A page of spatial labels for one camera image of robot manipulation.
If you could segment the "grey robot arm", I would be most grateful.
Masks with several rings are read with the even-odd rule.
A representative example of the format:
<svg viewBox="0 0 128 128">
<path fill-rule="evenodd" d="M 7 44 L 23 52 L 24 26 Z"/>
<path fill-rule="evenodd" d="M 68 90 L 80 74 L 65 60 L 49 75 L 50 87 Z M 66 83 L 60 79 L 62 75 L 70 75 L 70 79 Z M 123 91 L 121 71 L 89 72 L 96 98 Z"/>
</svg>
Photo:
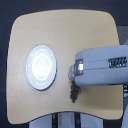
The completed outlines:
<svg viewBox="0 0 128 128">
<path fill-rule="evenodd" d="M 88 48 L 76 53 L 68 78 L 72 82 L 72 102 L 82 87 L 127 85 L 128 45 Z"/>
</svg>

